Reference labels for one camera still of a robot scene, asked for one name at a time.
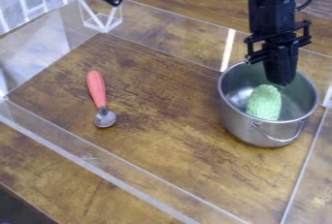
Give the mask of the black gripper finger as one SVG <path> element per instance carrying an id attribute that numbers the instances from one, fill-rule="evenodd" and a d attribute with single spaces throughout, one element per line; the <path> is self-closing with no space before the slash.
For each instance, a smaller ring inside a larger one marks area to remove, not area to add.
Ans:
<path id="1" fill-rule="evenodd" d="M 299 44 L 294 43 L 283 49 L 282 84 L 290 84 L 296 77 L 299 62 Z"/>
<path id="2" fill-rule="evenodd" d="M 284 70 L 287 69 L 287 48 L 276 47 L 270 51 L 270 58 L 264 62 L 266 73 L 270 82 L 286 85 L 287 84 L 287 74 Z"/>

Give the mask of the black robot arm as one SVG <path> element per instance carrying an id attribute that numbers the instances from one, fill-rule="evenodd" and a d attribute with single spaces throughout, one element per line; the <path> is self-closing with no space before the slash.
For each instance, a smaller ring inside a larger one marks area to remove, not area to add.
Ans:
<path id="1" fill-rule="evenodd" d="M 124 0 L 105 0 L 117 7 Z M 263 48 L 250 49 L 250 64 L 263 63 L 267 79 L 278 85 L 288 85 L 296 78 L 299 48 L 313 42 L 311 22 L 299 21 L 296 13 L 309 5 L 296 0 L 248 0 L 251 36 L 246 44 L 260 42 Z"/>

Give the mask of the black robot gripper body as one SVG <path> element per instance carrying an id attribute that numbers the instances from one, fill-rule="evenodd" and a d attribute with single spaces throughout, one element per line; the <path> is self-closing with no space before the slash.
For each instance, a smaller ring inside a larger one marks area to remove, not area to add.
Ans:
<path id="1" fill-rule="evenodd" d="M 313 22 L 296 21 L 296 13 L 310 2 L 298 7 L 296 0 L 250 0 L 248 64 L 272 61 L 279 54 L 295 57 L 299 48 L 313 42 Z"/>

